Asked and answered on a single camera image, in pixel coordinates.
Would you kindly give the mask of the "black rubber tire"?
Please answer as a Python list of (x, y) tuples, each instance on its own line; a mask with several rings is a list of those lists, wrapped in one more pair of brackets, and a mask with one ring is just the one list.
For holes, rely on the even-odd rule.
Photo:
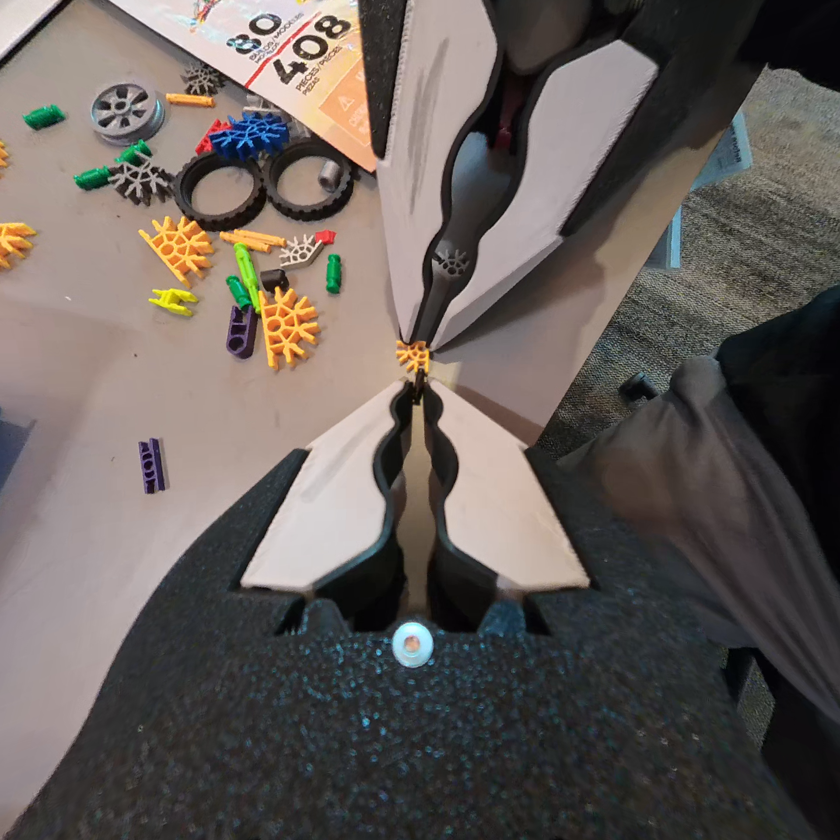
[[(338, 184), (333, 192), (329, 192), (319, 202), (293, 203), (280, 194), (280, 178), (293, 164), (312, 157), (338, 166)], [(268, 202), (281, 215), (293, 221), (321, 222), (336, 215), (350, 201), (358, 170), (355, 163), (328, 143), (317, 138), (308, 138), (292, 141), (282, 151), (267, 156), (259, 167), (259, 173)]]
[[(239, 169), (250, 176), (252, 184), (248, 197), (224, 213), (206, 214), (198, 211), (193, 204), (198, 184), (210, 174), (226, 168)], [(257, 161), (229, 160), (213, 151), (198, 154), (189, 160), (175, 177), (172, 192), (182, 215), (196, 222), (201, 229), (213, 233), (230, 232), (253, 222), (267, 200), (266, 186)]]

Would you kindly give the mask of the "purple ladder connector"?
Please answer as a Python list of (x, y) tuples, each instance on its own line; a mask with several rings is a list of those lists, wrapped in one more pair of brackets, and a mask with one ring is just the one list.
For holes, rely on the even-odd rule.
[(156, 437), (139, 442), (140, 466), (143, 478), (143, 493), (153, 495), (165, 490), (165, 470), (161, 443)]

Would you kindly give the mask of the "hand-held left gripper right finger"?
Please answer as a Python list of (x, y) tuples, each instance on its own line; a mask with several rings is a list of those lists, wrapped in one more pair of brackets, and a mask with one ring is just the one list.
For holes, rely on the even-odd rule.
[(527, 446), (440, 381), (424, 388), (440, 539), (512, 592), (590, 587)]

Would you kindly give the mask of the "yellow clip connector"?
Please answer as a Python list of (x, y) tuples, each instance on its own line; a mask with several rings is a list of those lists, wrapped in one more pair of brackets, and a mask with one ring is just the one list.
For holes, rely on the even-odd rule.
[(149, 303), (169, 313), (191, 318), (194, 312), (192, 309), (189, 309), (187, 304), (198, 303), (198, 298), (184, 288), (153, 289)]

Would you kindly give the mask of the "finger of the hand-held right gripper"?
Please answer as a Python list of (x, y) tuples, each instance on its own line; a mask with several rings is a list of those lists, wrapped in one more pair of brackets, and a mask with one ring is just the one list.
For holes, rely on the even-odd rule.
[(409, 339), (421, 316), (431, 248), (451, 215), (456, 144), (497, 68), (494, 14), (482, 1), (408, 2), (385, 155), (377, 164), (395, 313)]
[(655, 62), (621, 40), (553, 70), (528, 121), (518, 188), (482, 235), (475, 269), (430, 341), (439, 350), (563, 242), (561, 228), (655, 81)]

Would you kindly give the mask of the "dark grey snowflake connector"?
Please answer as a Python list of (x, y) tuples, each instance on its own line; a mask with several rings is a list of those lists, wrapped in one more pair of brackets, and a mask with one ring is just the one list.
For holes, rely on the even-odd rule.
[(149, 207), (153, 201), (165, 202), (172, 196), (173, 176), (147, 161), (119, 163), (109, 168), (108, 183), (135, 206)]
[(186, 95), (207, 98), (216, 96), (227, 81), (223, 73), (203, 62), (186, 67), (181, 74), (181, 79)]

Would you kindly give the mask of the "printed toy packaging bag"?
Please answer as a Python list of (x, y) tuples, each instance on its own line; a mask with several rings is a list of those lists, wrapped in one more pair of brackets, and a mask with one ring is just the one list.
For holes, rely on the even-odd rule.
[(115, 1), (375, 171), (355, 1)]

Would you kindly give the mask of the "grey wheel hub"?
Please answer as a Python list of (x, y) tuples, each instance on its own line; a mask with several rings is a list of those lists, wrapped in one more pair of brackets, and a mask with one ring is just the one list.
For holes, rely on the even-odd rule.
[(136, 80), (114, 83), (90, 106), (91, 126), (99, 139), (126, 148), (154, 137), (165, 123), (165, 106), (152, 86)]

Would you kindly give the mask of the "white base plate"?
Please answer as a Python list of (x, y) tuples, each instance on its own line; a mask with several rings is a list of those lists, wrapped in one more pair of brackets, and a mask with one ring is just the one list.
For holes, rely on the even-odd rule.
[(60, 10), (63, 1), (1, 1), (1, 62), (24, 47)]

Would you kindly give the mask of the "purple clip connector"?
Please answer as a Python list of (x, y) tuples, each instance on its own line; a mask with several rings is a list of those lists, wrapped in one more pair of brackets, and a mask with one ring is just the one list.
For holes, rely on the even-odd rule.
[(242, 361), (252, 356), (258, 322), (259, 315), (250, 304), (231, 308), (225, 342), (229, 354)]

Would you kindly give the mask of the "white printed floor sheet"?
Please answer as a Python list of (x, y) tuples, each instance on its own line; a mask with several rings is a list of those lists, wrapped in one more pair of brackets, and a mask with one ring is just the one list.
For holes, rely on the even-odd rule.
[[(743, 109), (732, 118), (709, 159), (696, 177), (690, 190), (723, 182), (746, 172), (753, 165), (753, 153)], [(644, 268), (651, 270), (679, 270), (683, 234), (683, 208), (679, 206), (666, 230), (648, 256)]]

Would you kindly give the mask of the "person's black jacket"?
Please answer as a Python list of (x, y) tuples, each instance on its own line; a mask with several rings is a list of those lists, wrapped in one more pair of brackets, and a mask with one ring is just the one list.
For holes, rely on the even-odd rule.
[[(839, 573), (839, 291), (726, 339), (717, 352), (730, 395), (804, 505)], [(763, 756), (819, 838), (838, 838), (838, 724), (762, 654), (774, 711)]]

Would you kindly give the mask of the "blue snowflake connector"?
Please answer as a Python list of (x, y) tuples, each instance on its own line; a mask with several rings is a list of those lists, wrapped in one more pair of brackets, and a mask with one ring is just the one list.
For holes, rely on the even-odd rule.
[(276, 154), (289, 144), (288, 126), (277, 119), (243, 115), (241, 120), (230, 118), (229, 122), (229, 130), (212, 137), (213, 152), (225, 159), (255, 160), (260, 153)]

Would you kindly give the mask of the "lime green rod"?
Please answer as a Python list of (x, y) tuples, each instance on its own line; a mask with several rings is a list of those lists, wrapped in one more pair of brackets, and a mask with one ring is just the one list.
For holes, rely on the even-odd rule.
[(242, 243), (234, 244), (234, 253), (239, 268), (241, 280), (248, 291), (252, 308), (257, 314), (261, 314), (261, 290), (259, 279), (256, 273), (253, 260), (247, 245)]

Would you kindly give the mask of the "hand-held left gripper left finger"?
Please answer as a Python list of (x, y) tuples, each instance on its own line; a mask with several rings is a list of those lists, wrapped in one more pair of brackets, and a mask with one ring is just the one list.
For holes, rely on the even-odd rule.
[(242, 587), (313, 592), (375, 546), (388, 513), (400, 521), (412, 389), (408, 380), (395, 381), (310, 443)]

